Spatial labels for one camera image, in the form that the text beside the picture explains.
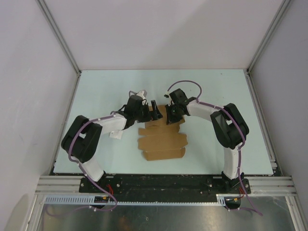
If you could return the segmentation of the brown cardboard box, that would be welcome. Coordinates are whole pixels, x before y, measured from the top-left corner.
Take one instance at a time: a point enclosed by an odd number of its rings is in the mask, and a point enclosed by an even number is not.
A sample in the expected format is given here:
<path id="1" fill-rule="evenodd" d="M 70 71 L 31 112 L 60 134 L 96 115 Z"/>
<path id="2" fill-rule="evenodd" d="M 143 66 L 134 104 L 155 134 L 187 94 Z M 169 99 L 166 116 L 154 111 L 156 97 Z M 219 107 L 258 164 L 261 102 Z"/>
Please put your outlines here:
<path id="1" fill-rule="evenodd" d="M 138 149 L 147 161 L 183 158 L 188 141 L 187 135 L 180 133 L 180 125 L 185 120 L 168 125 L 165 106 L 159 105 L 158 109 L 163 117 L 138 129 Z"/>

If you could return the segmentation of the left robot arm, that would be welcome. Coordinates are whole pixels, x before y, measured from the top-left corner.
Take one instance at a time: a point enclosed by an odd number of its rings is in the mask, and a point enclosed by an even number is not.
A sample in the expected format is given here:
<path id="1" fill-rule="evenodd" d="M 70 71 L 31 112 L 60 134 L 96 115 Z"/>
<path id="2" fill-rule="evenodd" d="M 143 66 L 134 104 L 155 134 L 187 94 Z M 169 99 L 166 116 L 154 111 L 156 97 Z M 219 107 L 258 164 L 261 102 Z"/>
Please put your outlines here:
<path id="1" fill-rule="evenodd" d="M 76 163 L 90 179 L 89 186 L 99 193 L 106 188 L 106 180 L 102 178 L 105 171 L 95 159 L 100 137 L 104 134 L 119 137 L 136 122 L 151 122 L 162 117 L 156 101 L 148 102 L 143 91 L 140 91 L 130 95 L 125 105 L 108 116 L 92 120 L 83 115 L 77 116 L 64 135 L 61 148 L 66 151 L 69 160 Z"/>

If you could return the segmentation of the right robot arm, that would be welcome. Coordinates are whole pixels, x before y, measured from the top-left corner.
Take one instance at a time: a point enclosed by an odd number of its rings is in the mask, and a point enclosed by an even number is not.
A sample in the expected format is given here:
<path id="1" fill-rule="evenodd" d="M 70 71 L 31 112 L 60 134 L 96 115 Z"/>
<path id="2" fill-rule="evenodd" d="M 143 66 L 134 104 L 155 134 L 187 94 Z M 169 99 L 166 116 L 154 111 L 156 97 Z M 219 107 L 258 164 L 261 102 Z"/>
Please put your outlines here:
<path id="1" fill-rule="evenodd" d="M 220 107 L 196 97 L 187 98 L 181 89 L 168 92 L 164 97 L 169 99 L 165 105 L 167 124 L 179 122 L 184 116 L 196 116 L 212 123 L 216 138 L 224 147 L 224 169 L 220 182 L 225 192 L 235 192 L 244 177 L 239 153 L 249 134 L 249 127 L 237 106 L 229 103 Z"/>

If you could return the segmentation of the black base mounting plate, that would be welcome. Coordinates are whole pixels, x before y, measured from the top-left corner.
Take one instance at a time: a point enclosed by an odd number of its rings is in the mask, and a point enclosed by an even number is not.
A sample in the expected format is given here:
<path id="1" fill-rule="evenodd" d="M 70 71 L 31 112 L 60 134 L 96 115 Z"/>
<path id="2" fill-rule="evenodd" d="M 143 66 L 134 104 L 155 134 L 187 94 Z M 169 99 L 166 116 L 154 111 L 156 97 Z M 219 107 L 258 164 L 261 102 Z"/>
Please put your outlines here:
<path id="1" fill-rule="evenodd" d="M 40 182 L 57 191 L 79 193 L 98 193 L 101 187 L 115 194 L 142 190 L 237 194 L 243 189 L 250 194 L 254 187 L 277 187 L 281 179 L 277 176 L 242 176 L 241 180 L 228 180 L 221 175 L 106 174 L 96 183 L 81 175 L 50 176 Z"/>

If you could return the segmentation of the aluminium frame rail left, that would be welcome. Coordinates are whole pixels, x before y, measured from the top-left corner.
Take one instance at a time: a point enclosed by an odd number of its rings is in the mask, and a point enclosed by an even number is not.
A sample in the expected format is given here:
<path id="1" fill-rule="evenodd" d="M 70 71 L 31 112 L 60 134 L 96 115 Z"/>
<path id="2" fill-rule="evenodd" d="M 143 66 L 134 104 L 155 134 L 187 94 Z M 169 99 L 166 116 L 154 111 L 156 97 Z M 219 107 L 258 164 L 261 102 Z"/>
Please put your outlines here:
<path id="1" fill-rule="evenodd" d="M 45 17 L 48 25 L 51 28 L 51 31 L 53 32 L 56 40 L 58 41 L 62 51 L 64 52 L 64 55 L 66 56 L 66 58 L 68 59 L 70 65 L 72 66 L 73 70 L 75 71 L 75 73 L 79 76 L 81 70 L 77 65 L 77 62 L 75 60 L 75 58 L 73 57 L 73 54 L 69 48 L 69 46 L 67 45 L 67 42 L 65 41 L 65 38 L 58 26 L 58 24 L 56 23 L 47 3 L 45 0 L 36 0 L 36 3 L 39 7 L 39 9 L 41 10 L 43 16 Z"/>

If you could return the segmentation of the aluminium frame rail right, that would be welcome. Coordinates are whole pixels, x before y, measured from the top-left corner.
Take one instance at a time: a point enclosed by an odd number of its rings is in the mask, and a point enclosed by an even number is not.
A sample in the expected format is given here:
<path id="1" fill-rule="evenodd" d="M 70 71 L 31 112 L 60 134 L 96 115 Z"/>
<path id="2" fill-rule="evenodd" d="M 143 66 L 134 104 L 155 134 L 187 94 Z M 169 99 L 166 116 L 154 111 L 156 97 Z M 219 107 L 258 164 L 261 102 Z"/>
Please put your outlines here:
<path id="1" fill-rule="evenodd" d="M 276 32 L 278 26 L 280 25 L 281 21 L 283 20 L 285 14 L 289 10 L 292 3 L 293 3 L 293 0 L 283 0 L 281 2 L 277 12 L 275 13 L 273 20 L 271 21 L 264 37 L 261 40 L 261 43 L 259 44 L 252 60 L 250 61 L 246 69 L 248 74 L 250 74 L 253 71 L 256 63 L 258 62 L 258 60 L 262 56 L 262 53 L 264 52 L 264 50 L 270 43 L 272 37 L 274 36 L 274 33 Z"/>

